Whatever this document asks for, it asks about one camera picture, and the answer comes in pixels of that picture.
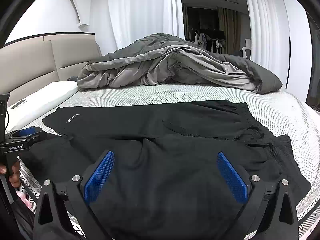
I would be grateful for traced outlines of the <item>person's left hand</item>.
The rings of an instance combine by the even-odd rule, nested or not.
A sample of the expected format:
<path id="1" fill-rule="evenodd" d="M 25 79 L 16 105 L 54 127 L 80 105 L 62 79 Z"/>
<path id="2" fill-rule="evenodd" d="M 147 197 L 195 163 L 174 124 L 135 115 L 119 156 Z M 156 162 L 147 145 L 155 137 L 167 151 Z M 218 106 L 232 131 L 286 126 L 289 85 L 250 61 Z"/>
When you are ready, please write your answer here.
<path id="1" fill-rule="evenodd" d="M 12 166 L 12 172 L 13 174 L 9 177 L 9 181 L 11 185 L 17 189 L 20 187 L 20 161 L 17 159 L 16 163 Z M 0 173 L 1 174 L 6 174 L 7 172 L 7 167 L 3 164 L 0 165 Z"/>

